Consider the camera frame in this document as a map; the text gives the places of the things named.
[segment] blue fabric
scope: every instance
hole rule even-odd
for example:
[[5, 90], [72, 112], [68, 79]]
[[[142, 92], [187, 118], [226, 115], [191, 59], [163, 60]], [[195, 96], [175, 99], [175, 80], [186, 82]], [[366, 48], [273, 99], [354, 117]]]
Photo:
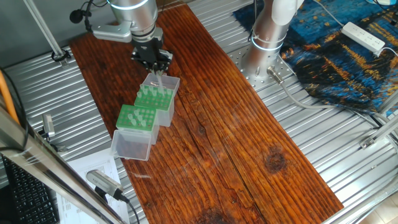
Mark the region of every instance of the blue fabric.
[[[397, 50], [398, 30], [392, 12], [366, 1], [322, 0], [342, 23], [352, 22]], [[263, 1], [258, 1], [260, 11]], [[254, 24], [253, 5], [234, 12], [246, 30]], [[398, 87], [398, 59], [383, 51], [379, 58], [340, 32], [341, 26], [317, 3], [307, 0], [290, 23], [281, 55], [313, 97], [325, 104], [373, 114]], [[388, 112], [397, 109], [395, 106]]]

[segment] wood knot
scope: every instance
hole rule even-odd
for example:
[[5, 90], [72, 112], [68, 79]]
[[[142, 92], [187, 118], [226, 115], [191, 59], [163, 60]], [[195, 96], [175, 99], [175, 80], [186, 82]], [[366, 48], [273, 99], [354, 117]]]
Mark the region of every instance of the wood knot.
[[203, 126], [199, 126], [198, 131], [200, 134], [206, 134], [206, 128]]
[[202, 213], [197, 224], [227, 224], [228, 222], [217, 209], [211, 208]]
[[280, 152], [274, 152], [271, 155], [267, 156], [266, 159], [266, 167], [269, 172], [276, 173], [285, 167], [285, 157]]

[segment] paper sheet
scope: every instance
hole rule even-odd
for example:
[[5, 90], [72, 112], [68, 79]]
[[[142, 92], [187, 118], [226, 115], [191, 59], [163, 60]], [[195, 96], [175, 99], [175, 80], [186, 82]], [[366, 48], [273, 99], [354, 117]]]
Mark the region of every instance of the paper sheet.
[[[71, 161], [68, 163], [79, 175], [82, 177], [91, 188], [95, 188], [95, 185], [87, 181], [86, 174], [88, 171], [98, 169], [110, 176], [112, 179], [120, 183], [118, 170], [114, 162], [113, 156], [111, 156], [111, 150], [105, 149], [101, 152], [94, 153], [89, 156], [82, 157], [80, 159]], [[127, 212], [127, 204], [122, 201], [118, 201], [109, 195], [106, 195], [109, 205], [112, 209], [126, 222], [129, 221], [129, 214]], [[74, 204], [57, 194], [58, 210], [60, 214], [61, 224], [96, 224], [98, 223], [94, 218], [91, 218], [85, 212], [81, 211]]]

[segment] metal rod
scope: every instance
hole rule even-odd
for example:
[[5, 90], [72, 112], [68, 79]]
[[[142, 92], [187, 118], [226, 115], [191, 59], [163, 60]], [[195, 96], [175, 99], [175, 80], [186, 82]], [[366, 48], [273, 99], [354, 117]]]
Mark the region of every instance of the metal rod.
[[393, 117], [386, 124], [384, 124], [381, 128], [378, 129], [375, 133], [372, 134], [372, 138], [384, 138], [388, 134], [390, 134], [396, 127], [398, 126], [398, 116]]
[[[0, 107], [0, 147], [21, 148], [25, 131]], [[99, 223], [124, 224], [121, 217], [45, 142], [29, 135], [24, 152], [1, 151], [18, 166]]]
[[398, 91], [395, 91], [379, 107], [380, 114], [385, 114], [392, 106], [398, 103]]
[[40, 14], [33, 0], [24, 0], [24, 2], [26, 7], [29, 9], [30, 13], [32, 14], [33, 18], [35, 19], [37, 25], [40, 27], [40, 30], [42, 30], [44, 37], [47, 39], [47, 42], [50, 44], [52, 50], [55, 52], [55, 56], [61, 57], [63, 55], [62, 49], [58, 45], [54, 36], [52, 35], [49, 27], [45, 23], [42, 15]]
[[322, 224], [352, 223], [397, 191], [398, 176], [395, 175], [389, 180], [385, 187], [380, 190], [372, 190], [366, 193], [351, 205], [341, 209], [339, 212], [325, 220]]

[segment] wooden board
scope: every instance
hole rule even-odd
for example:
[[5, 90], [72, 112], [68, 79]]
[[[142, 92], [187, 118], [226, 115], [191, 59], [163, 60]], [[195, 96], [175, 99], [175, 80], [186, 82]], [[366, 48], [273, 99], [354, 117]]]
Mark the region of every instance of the wooden board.
[[[321, 223], [343, 208], [188, 6], [159, 17], [175, 114], [149, 161], [123, 161], [150, 223]], [[113, 135], [147, 72], [133, 46], [87, 34], [72, 52]]]

